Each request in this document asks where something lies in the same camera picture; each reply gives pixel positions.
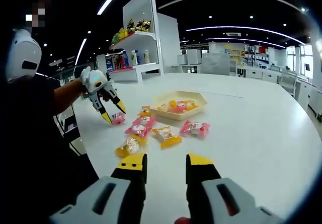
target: bottle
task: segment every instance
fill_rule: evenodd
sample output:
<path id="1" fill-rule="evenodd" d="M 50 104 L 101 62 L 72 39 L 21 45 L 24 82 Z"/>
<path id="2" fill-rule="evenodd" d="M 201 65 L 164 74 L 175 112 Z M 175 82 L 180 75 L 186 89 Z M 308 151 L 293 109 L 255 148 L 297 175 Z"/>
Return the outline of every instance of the bottle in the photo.
<path id="1" fill-rule="evenodd" d="M 147 49 L 144 52 L 144 63 L 146 63 L 146 64 L 150 63 L 150 55 L 149 55 L 149 51 Z"/>
<path id="2" fill-rule="evenodd" d="M 127 57 L 127 53 L 125 50 L 123 51 L 122 57 L 123 57 L 123 61 L 124 61 L 124 67 L 130 66 L 129 65 L 129 58 Z"/>
<path id="3" fill-rule="evenodd" d="M 132 50 L 131 59 L 132 59 L 132 65 L 138 65 L 140 64 L 140 58 L 137 55 L 137 50 Z"/>

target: hexagonal tray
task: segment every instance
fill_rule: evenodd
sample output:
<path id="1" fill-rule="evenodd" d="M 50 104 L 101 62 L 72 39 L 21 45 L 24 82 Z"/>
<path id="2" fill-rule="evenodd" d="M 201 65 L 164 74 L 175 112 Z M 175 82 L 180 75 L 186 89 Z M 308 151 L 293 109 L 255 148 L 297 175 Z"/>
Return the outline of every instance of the hexagonal tray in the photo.
<path id="1" fill-rule="evenodd" d="M 173 112 L 166 112 L 166 111 L 157 109 L 162 104 L 167 103 L 171 100 L 175 100 L 175 101 L 193 100 L 198 107 L 188 112 L 184 112 L 180 114 L 173 113 Z M 170 119 L 180 121 L 201 112 L 206 104 L 207 104 L 206 100 L 198 92 L 173 91 L 173 92 L 168 92 L 160 96 L 157 96 L 154 99 L 153 105 L 150 106 L 150 109 L 152 110 L 153 113 L 155 113 L 158 116 L 167 117 Z"/>

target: ceiling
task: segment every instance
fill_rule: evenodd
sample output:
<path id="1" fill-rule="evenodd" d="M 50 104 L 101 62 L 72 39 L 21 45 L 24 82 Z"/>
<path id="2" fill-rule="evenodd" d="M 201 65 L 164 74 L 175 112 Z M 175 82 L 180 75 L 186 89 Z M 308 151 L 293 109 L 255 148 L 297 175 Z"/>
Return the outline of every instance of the ceiling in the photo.
<path id="1" fill-rule="evenodd" d="M 46 1 L 45 27 L 34 27 L 32 32 L 33 38 L 42 47 L 43 55 L 39 72 L 52 76 L 58 72 L 57 70 L 60 70 L 59 67 L 61 69 L 73 67 L 74 63 L 67 66 L 70 60 L 66 59 L 71 56 L 75 56 L 74 60 L 76 59 L 84 38 L 87 38 L 87 41 L 79 57 L 78 65 L 93 60 L 98 54 L 111 53 L 109 50 L 111 39 L 122 27 L 122 8 L 130 0 L 113 0 L 102 15 L 97 15 L 97 11 L 104 1 Z M 156 0 L 156 5 L 160 7 L 171 1 L 174 0 Z M 305 7 L 308 9 L 308 13 L 321 22 L 322 9 L 318 7 L 320 3 L 317 4 L 316 0 L 285 1 L 299 8 Z M 289 35 L 304 43 L 309 42 L 308 29 L 305 26 L 307 16 L 275 0 L 184 0 L 160 9 L 158 12 L 178 19 L 180 40 L 189 40 L 186 45 L 207 43 L 209 40 L 206 38 L 227 37 L 223 35 L 225 32 L 240 32 L 242 38 L 267 41 L 283 46 L 298 44 L 296 41 L 280 35 L 251 29 L 186 31 L 187 29 L 211 26 L 263 28 Z M 59 65 L 49 66 L 49 63 L 59 59 L 62 59 L 63 62 Z"/>

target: window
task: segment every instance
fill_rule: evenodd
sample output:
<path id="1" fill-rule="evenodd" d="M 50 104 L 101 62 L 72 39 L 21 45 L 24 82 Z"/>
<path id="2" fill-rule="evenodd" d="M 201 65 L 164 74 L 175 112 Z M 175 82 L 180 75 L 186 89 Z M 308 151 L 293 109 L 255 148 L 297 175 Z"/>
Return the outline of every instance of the window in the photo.
<path id="1" fill-rule="evenodd" d="M 287 47 L 286 48 L 286 52 L 287 52 L 287 66 L 290 68 L 291 71 L 295 71 L 295 47 L 291 46 L 291 47 Z"/>
<path id="2" fill-rule="evenodd" d="M 309 44 L 301 46 L 301 74 L 313 78 L 313 52 Z"/>

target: white robotic hand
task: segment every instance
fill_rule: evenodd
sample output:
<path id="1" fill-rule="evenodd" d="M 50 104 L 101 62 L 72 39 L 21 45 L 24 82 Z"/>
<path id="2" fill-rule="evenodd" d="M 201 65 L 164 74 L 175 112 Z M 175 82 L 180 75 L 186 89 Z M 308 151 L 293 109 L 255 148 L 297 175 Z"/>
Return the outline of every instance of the white robotic hand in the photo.
<path id="1" fill-rule="evenodd" d="M 117 106 L 122 112 L 125 113 L 125 108 L 122 101 L 118 98 L 115 89 L 111 83 L 107 81 L 106 76 L 100 70 L 91 70 L 91 67 L 83 69 L 80 74 L 80 80 L 86 87 L 89 93 L 89 99 L 91 100 L 93 107 L 96 111 L 100 112 L 102 117 L 112 123 L 111 118 L 107 114 L 105 107 L 103 106 L 100 96 L 104 99 L 110 99 L 114 105 Z"/>

